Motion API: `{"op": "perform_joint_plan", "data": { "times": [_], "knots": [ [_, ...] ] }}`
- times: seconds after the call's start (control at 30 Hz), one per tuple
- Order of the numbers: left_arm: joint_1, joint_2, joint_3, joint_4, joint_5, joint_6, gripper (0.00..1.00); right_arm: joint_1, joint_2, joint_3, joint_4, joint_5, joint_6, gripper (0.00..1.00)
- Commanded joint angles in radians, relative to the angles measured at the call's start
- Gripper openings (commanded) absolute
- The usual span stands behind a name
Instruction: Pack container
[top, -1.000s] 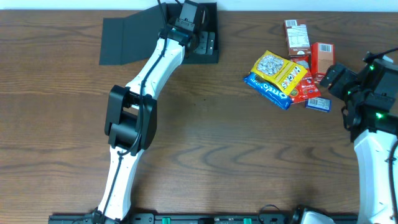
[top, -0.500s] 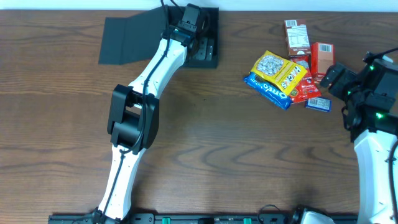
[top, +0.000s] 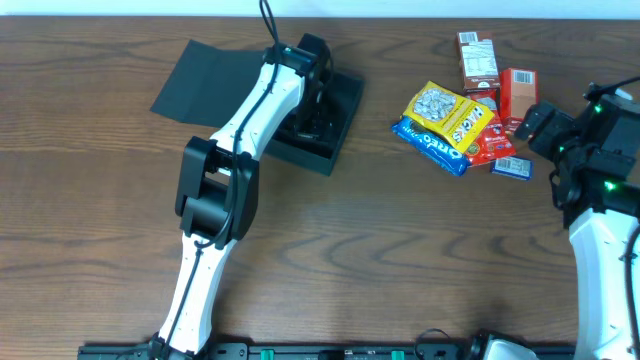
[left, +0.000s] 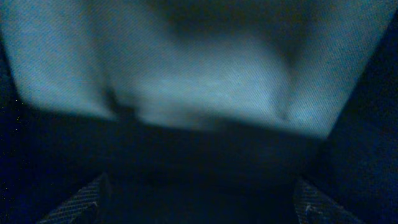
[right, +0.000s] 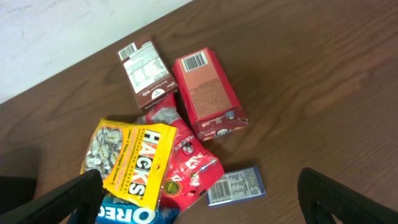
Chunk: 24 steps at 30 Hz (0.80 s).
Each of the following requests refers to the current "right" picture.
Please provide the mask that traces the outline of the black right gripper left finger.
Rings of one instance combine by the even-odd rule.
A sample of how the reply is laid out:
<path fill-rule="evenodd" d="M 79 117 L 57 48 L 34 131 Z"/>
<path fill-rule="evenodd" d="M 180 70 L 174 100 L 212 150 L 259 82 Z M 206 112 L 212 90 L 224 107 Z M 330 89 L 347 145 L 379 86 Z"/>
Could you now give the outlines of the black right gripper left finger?
<path fill-rule="evenodd" d="M 1 215 L 1 223 L 94 223 L 103 201 L 103 180 L 89 170 L 45 195 Z"/>

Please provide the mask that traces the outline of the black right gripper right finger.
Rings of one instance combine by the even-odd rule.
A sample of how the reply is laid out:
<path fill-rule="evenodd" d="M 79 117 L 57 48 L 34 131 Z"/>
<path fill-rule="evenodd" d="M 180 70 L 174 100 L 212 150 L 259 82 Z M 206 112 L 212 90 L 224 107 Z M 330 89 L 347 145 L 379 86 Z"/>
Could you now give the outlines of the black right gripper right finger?
<path fill-rule="evenodd" d="M 397 223 L 397 212 L 306 167 L 297 182 L 298 200 L 307 223 Z"/>

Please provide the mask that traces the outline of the yellow Hacks candy bag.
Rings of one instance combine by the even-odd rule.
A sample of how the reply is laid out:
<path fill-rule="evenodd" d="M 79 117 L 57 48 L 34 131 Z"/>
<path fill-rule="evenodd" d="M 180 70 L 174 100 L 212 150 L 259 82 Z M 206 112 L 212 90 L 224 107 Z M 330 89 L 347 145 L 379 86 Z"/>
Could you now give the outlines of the yellow Hacks candy bag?
<path fill-rule="evenodd" d="M 155 210 L 169 167 L 177 128 L 166 124 L 131 124 L 101 119 L 81 173 L 96 169 L 103 188 L 139 207 Z"/>

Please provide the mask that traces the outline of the dark green box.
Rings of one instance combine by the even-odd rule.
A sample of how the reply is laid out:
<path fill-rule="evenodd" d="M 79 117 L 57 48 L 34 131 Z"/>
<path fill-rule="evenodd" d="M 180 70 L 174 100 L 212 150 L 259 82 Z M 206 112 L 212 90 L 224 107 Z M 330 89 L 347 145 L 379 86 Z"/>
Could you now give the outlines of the dark green box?
<path fill-rule="evenodd" d="M 7 213 L 34 198 L 37 179 L 1 177 L 1 214 Z"/>

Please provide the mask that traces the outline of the red Hacks candy bag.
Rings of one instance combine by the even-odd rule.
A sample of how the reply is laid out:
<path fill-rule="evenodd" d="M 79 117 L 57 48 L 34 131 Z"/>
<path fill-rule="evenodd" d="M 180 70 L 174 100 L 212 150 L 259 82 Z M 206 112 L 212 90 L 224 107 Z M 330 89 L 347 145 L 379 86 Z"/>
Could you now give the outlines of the red Hacks candy bag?
<path fill-rule="evenodd" d="M 172 93 L 136 120 L 136 124 L 155 123 L 177 128 L 160 206 L 184 211 L 206 194 L 224 175 L 224 169 L 181 118 Z"/>

